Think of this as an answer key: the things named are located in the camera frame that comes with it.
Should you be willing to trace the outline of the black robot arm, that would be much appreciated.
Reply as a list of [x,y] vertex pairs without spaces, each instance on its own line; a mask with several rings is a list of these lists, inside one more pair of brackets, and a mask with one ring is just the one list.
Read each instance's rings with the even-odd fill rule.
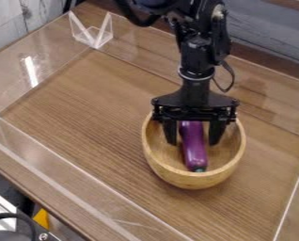
[[208,143],[220,142],[225,126],[236,120],[239,101],[225,93],[231,87],[213,92],[215,72],[231,51],[227,14],[223,0],[115,0],[127,20],[139,27],[149,27],[159,20],[168,22],[175,32],[181,54],[177,91],[152,99],[152,119],[163,127],[165,140],[176,143],[177,123],[204,121],[209,124]]

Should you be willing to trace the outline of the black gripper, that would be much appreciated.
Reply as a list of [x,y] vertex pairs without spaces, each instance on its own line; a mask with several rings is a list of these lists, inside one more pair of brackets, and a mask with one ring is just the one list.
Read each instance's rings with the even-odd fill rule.
[[163,122],[167,143],[177,144],[177,121],[208,121],[208,144],[220,142],[225,126],[236,120],[239,102],[211,90],[215,69],[197,75],[180,69],[180,88],[151,100],[152,119]]

